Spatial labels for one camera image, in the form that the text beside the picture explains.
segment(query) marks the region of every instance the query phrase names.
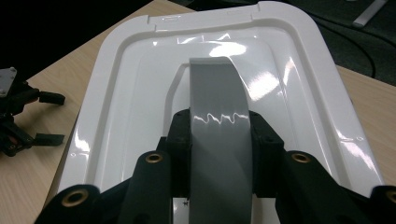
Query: gray panel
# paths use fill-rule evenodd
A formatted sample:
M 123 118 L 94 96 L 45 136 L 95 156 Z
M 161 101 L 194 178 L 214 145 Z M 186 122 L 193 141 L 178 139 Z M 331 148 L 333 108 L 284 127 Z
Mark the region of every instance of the gray panel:
M 190 224 L 248 224 L 252 152 L 241 78 L 227 58 L 190 63 Z

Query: white tray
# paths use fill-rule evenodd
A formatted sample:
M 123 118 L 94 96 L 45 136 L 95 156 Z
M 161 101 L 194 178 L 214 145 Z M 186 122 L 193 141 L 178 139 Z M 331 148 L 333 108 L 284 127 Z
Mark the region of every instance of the white tray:
M 369 196 L 383 184 L 372 151 L 315 23 L 278 2 L 165 17 L 142 16 L 103 43 L 80 110 L 59 191 L 129 178 L 172 116 L 190 106 L 189 59 L 229 57 L 249 110 L 286 150 L 315 156 L 342 186 Z M 175 223 L 188 208 L 174 201 Z M 277 223 L 274 200 L 253 199 L 252 222 Z

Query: wooden table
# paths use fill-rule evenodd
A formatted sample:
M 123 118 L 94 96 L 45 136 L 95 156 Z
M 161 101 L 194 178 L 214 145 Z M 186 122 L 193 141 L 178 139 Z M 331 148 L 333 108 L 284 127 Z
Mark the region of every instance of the wooden table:
M 140 15 L 190 11 L 171 2 L 155 0 L 123 21 Z M 29 80 L 31 86 L 41 91 L 63 94 L 65 105 L 30 104 L 16 117 L 17 124 L 32 136 L 61 133 L 66 138 L 59 147 L 34 147 L 14 158 L 0 154 L 0 223 L 34 223 L 40 213 L 82 104 L 98 50 L 118 24 Z M 385 182 L 396 185 L 396 88 L 342 67 L 338 69 Z

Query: light wood surface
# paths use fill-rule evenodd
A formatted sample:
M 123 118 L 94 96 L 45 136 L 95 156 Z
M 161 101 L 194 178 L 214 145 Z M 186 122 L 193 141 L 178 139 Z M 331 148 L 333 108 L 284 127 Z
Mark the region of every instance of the light wood surface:
M 190 11 L 171 2 L 156 0 L 125 20 L 140 15 L 161 16 Z M 32 136 L 35 133 L 61 133 L 66 137 L 59 147 L 33 147 L 13 158 L 0 154 L 0 223 L 35 222 L 78 115 L 97 52 L 118 24 L 29 80 L 32 87 L 41 91 L 63 94 L 65 105 L 30 104 L 16 117 L 17 124 Z M 396 185 L 396 88 L 342 67 L 339 72 L 386 183 Z

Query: dark floor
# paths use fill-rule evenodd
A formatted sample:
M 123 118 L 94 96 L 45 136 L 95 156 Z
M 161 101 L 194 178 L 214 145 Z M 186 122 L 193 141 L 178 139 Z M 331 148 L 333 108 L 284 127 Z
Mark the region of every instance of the dark floor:
M 257 0 L 171 0 L 210 10 Z M 26 79 L 141 8 L 150 0 L 2 1 L 0 68 L 14 66 Z M 373 0 L 284 0 L 317 23 L 336 64 L 396 86 L 396 1 L 388 1 L 363 28 L 353 20 Z

